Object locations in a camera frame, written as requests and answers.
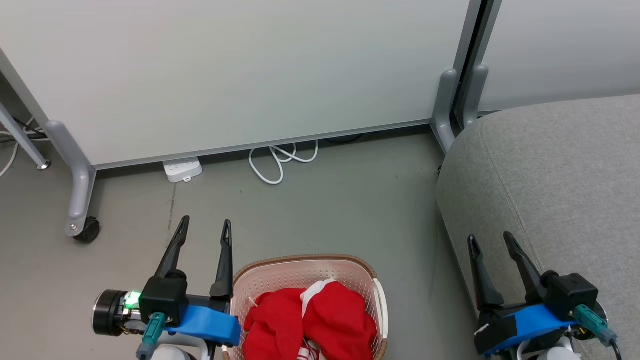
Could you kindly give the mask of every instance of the robotic arm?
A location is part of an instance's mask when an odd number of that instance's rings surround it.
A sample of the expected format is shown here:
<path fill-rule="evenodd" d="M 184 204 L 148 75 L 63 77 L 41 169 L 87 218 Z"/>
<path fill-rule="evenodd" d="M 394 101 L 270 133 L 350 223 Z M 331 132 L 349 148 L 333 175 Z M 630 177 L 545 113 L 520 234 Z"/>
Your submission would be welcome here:
<path fill-rule="evenodd" d="M 523 304 L 504 305 L 484 267 L 476 237 L 468 238 L 480 312 L 474 334 L 478 354 L 522 360 L 523 354 L 538 353 L 538 360 L 578 360 L 572 339 L 598 338 L 621 360 L 618 335 L 608 328 L 604 310 L 596 301 L 598 289 L 576 273 L 560 276 L 550 270 L 541 276 L 511 233 L 504 233 L 504 241 L 527 292 Z"/>
<path fill-rule="evenodd" d="M 209 296 L 188 295 L 187 276 L 177 269 L 180 248 L 189 229 L 183 217 L 154 276 L 144 290 L 106 290 L 93 307 L 92 327 L 98 335 L 142 335 L 136 357 L 139 360 L 188 360 L 185 351 L 158 344 L 200 348 L 201 360 L 211 360 L 215 347 L 240 344 L 240 324 L 229 315 L 233 297 L 231 222 L 225 221 L 220 245 L 216 282 Z"/>

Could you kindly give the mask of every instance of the laundry basket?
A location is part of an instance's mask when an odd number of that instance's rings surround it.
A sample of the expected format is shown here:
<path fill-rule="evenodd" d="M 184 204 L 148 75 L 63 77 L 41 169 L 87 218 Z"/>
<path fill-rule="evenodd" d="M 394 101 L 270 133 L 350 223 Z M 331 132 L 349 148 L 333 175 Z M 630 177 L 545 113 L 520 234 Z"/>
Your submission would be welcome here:
<path fill-rule="evenodd" d="M 378 276 L 369 264 L 349 255 L 318 254 L 287 256 L 249 264 L 234 277 L 234 298 L 231 300 L 231 315 L 237 316 L 240 324 L 253 306 L 252 301 L 266 292 L 285 288 L 308 288 L 317 281 L 335 279 L 344 286 L 362 295 L 366 310 L 376 322 L 378 336 L 371 351 L 373 358 L 380 360 L 387 349 L 388 311 L 387 299 L 378 281 Z M 246 338 L 243 331 L 240 346 L 222 347 L 225 360 L 244 360 L 242 344 Z"/>

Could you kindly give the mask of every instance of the gray cushion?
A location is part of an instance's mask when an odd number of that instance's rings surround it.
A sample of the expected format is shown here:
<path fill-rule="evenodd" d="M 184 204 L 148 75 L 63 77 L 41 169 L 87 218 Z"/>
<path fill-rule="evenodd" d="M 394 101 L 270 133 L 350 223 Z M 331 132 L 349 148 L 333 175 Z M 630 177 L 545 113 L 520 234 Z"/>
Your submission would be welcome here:
<path fill-rule="evenodd" d="M 456 139 L 437 186 L 469 292 L 476 235 L 508 304 L 524 286 L 502 239 L 511 231 L 540 272 L 578 272 L 600 289 L 625 359 L 640 359 L 640 96 L 501 111 Z M 614 359 L 577 341 L 583 359 Z"/>

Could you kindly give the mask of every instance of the white partition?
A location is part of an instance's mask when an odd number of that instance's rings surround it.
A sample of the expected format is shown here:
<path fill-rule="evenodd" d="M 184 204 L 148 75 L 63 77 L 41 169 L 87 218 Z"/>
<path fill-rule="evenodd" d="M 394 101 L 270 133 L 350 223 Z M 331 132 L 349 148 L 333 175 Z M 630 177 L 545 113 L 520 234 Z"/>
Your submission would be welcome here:
<path fill-rule="evenodd" d="M 15 69 L 40 117 L 64 123 L 94 167 L 115 167 L 428 123 L 468 7 L 3 0 L 2 71 Z"/>
<path fill-rule="evenodd" d="M 640 93 L 639 1 L 499 6 L 481 60 L 488 77 L 479 111 Z"/>

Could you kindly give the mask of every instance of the power strip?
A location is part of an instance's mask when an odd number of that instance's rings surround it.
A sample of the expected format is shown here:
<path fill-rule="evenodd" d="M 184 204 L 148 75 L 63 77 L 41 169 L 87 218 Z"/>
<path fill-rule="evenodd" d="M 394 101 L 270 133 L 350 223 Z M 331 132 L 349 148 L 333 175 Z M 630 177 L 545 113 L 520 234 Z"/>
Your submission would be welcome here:
<path fill-rule="evenodd" d="M 163 161 L 164 172 L 171 183 L 184 181 L 188 183 L 191 178 L 202 174 L 202 166 L 198 158 L 186 158 L 181 160 Z"/>

